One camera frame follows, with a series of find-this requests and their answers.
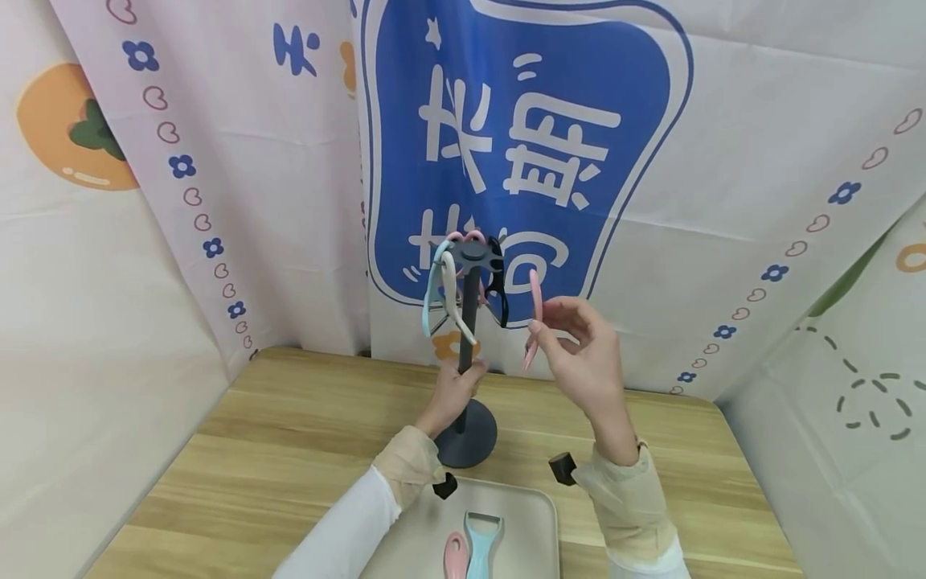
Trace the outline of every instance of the stand base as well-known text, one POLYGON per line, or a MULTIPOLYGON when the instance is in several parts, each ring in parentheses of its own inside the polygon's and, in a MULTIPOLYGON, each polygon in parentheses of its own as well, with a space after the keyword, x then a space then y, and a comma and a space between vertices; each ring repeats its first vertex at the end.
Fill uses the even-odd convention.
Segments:
POLYGON ((480 401, 471 399, 466 411, 466 430, 454 424, 437 435, 437 458, 446 467, 468 469, 489 458, 498 438, 495 416, 480 401))

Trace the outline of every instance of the tray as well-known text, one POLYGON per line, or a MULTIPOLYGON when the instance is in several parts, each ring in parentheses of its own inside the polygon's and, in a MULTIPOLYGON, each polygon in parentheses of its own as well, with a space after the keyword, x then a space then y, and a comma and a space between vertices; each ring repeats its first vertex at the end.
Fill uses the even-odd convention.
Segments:
POLYGON ((502 517, 490 579, 559 579, 557 508, 545 493, 457 477, 446 501, 426 487, 382 540, 361 579, 443 579, 444 544, 454 531, 466 536, 467 510, 502 517))

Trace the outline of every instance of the wooden table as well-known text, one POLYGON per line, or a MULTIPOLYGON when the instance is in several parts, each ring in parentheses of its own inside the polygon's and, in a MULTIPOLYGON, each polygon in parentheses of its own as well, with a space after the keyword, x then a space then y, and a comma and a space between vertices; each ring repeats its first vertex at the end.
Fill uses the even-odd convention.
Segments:
MULTIPOLYGON (((267 578, 389 439, 424 407, 435 369, 273 348, 235 381, 88 577, 267 578)), ((717 408, 629 393, 693 577, 803 574, 717 408)), ((465 476, 546 492, 562 576, 606 577, 591 502, 547 460, 591 453, 591 428, 554 384, 490 374, 479 399, 498 443, 465 476)))

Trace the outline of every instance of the finger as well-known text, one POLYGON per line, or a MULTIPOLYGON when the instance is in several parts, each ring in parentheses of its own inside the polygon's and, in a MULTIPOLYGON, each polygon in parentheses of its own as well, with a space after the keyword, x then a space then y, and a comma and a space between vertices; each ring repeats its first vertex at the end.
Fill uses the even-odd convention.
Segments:
POLYGON ((578 340, 582 347, 588 346, 589 342, 592 341, 592 336, 589 334, 588 328, 580 322, 577 323, 574 320, 563 318, 562 316, 555 316, 549 319, 544 316, 544 323, 552 330, 561 330, 568 333, 578 340))
POLYGON ((547 327, 545 323, 534 320, 528 328, 531 330, 531 336, 537 340, 538 346, 540 346, 540 349, 546 354, 546 359, 550 362, 550 366, 556 366, 566 359, 566 356, 569 356, 569 352, 563 348, 557 336, 553 334, 553 330, 547 327))
POLYGON ((588 343, 592 341, 592 336, 588 332, 588 325, 561 308, 551 309, 550 315, 544 312, 544 323, 553 330, 568 332, 569 335, 579 340, 582 346, 588 346, 588 343))
POLYGON ((440 368, 440 371, 437 373, 438 384, 451 381, 459 376, 459 372, 457 371, 457 361, 454 359, 441 360, 440 368))
POLYGON ((582 347, 573 342, 568 338, 557 338, 559 344, 563 346, 563 349, 572 354, 573 356, 582 351, 582 347))
POLYGON ((459 377, 459 381, 463 383, 468 389, 475 391, 479 386, 480 380, 489 371, 489 364, 486 363, 483 359, 475 359, 472 361, 472 366, 469 366, 469 369, 463 372, 459 377))
POLYGON ((611 324, 601 317, 591 304, 580 297, 560 296, 544 303, 544 316, 547 308, 554 318, 568 319, 577 326, 585 326, 592 337, 603 332, 613 332, 611 324))

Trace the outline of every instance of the left hand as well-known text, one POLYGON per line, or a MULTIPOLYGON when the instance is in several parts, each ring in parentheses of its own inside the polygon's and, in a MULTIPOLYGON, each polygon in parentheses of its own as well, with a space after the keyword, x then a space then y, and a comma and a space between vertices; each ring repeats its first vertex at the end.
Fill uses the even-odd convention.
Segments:
POLYGON ((431 401, 415 420, 415 427, 430 438, 442 433, 457 419, 469 399, 476 395, 480 380, 489 370, 488 364, 477 359, 460 375, 453 363, 441 364, 431 401))

